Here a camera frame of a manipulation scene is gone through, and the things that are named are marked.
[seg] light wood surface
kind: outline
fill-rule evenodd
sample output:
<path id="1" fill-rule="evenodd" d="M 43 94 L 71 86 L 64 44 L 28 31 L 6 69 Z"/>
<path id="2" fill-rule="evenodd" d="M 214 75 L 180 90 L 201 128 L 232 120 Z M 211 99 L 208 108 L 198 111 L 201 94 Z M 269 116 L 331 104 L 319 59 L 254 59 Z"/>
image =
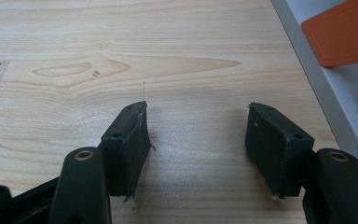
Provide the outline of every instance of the light wood surface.
<path id="1" fill-rule="evenodd" d="M 248 104 L 337 143 L 267 0 L 1 1 L 0 185 L 13 195 L 146 100 L 151 150 L 115 223 L 306 223 L 245 155 Z"/>

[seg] screw hole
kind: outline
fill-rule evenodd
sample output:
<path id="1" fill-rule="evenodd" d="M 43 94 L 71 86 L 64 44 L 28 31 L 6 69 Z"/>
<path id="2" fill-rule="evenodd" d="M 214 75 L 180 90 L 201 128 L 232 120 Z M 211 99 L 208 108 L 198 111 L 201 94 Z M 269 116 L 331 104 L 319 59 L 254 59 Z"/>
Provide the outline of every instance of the screw hole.
<path id="1" fill-rule="evenodd" d="M 114 137 L 120 137 L 122 134 L 121 133 L 114 133 L 113 136 Z"/>
<path id="2" fill-rule="evenodd" d="M 295 134 L 293 134 L 293 137 L 296 138 L 296 139 L 302 139 L 304 136 L 301 135 L 301 134 L 295 133 Z"/>
<path id="3" fill-rule="evenodd" d="M 349 161 L 350 159 L 339 152 L 329 152 L 328 155 L 335 161 Z"/>
<path id="4" fill-rule="evenodd" d="M 81 215 L 71 215 L 69 218 L 68 218 L 68 224 L 80 224 L 80 223 L 83 223 L 84 221 L 84 218 L 81 216 Z"/>
<path id="5" fill-rule="evenodd" d="M 94 155 L 94 152 L 92 152 L 91 150 L 79 151 L 75 155 L 75 160 L 84 161 L 84 160 L 91 158 L 93 155 Z"/>

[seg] wooden table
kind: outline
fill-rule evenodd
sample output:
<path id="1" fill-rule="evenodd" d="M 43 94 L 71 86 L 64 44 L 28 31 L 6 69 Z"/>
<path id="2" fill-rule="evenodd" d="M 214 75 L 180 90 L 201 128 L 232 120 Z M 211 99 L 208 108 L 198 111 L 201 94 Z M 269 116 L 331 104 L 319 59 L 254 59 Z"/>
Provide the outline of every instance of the wooden table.
<path id="1" fill-rule="evenodd" d="M 151 150 L 115 223 L 305 223 L 245 155 L 248 104 L 337 143 L 268 0 L 1 1 L 0 185 L 13 195 L 146 100 Z"/>

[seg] white shelf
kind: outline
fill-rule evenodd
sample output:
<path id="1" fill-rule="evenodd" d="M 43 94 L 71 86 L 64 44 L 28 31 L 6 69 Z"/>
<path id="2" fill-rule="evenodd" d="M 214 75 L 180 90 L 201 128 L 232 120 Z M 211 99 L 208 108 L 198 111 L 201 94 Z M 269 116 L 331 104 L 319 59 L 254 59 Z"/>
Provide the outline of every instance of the white shelf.
<path id="1" fill-rule="evenodd" d="M 341 150 L 358 159 L 358 63 L 321 67 L 304 36 L 304 20 L 343 0 L 272 0 Z"/>

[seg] orange object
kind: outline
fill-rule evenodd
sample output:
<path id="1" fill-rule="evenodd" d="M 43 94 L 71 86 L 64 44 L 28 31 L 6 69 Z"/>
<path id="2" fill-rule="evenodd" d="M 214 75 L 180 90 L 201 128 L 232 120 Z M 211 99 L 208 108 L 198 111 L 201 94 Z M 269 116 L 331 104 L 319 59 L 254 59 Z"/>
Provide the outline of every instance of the orange object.
<path id="1" fill-rule="evenodd" d="M 358 63 L 358 0 L 348 0 L 302 22 L 322 66 Z"/>

